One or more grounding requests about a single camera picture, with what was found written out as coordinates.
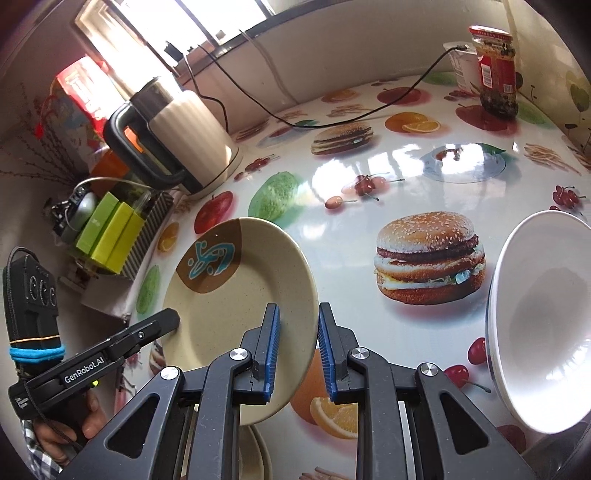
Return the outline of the left hand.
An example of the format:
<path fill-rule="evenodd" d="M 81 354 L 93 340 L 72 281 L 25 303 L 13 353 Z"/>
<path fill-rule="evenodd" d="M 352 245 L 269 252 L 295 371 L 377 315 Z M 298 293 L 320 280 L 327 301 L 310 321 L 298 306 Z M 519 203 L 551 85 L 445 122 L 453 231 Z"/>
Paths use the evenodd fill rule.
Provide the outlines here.
<path fill-rule="evenodd" d="M 85 395 L 87 416 L 84 418 L 80 429 L 85 439 L 94 438 L 106 425 L 107 416 L 100 405 L 100 401 L 92 390 Z M 47 423 L 36 419 L 33 422 L 33 430 L 41 448 L 61 467 L 70 462 L 64 448 L 77 441 L 74 430 L 58 421 L 51 420 Z"/>

